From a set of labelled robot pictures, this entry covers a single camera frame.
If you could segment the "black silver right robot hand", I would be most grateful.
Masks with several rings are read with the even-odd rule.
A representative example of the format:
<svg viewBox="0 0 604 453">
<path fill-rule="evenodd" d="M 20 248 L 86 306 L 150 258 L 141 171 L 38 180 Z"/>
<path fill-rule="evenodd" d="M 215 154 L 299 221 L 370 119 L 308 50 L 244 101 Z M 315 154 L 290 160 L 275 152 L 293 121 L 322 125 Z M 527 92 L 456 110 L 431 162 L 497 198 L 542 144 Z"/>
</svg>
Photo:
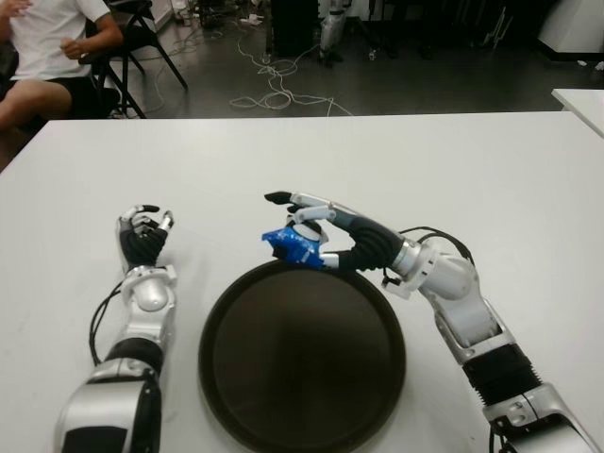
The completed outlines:
<svg viewBox="0 0 604 453">
<path fill-rule="evenodd" d="M 316 270 L 365 271 L 390 267 L 402 249 L 404 239 L 398 233 L 326 198 L 277 191 L 267 193 L 264 199 L 286 206 L 288 211 L 285 226 L 261 236 L 279 260 Z M 352 247 L 323 252 L 321 246 L 328 237 L 319 225 L 321 221 L 346 232 Z"/>
</svg>

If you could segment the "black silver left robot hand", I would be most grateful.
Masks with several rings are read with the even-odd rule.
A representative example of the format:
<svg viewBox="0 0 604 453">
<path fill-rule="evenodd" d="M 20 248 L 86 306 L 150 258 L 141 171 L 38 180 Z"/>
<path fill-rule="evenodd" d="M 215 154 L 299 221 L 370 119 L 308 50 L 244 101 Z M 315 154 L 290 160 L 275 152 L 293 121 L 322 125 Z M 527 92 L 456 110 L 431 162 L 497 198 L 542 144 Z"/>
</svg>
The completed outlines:
<svg viewBox="0 0 604 453">
<path fill-rule="evenodd" d="M 150 214 L 159 207 L 138 204 L 128 208 L 117 219 L 116 240 L 125 274 L 141 266 L 155 267 L 168 235 L 175 224 L 170 210 L 156 221 Z"/>
</svg>

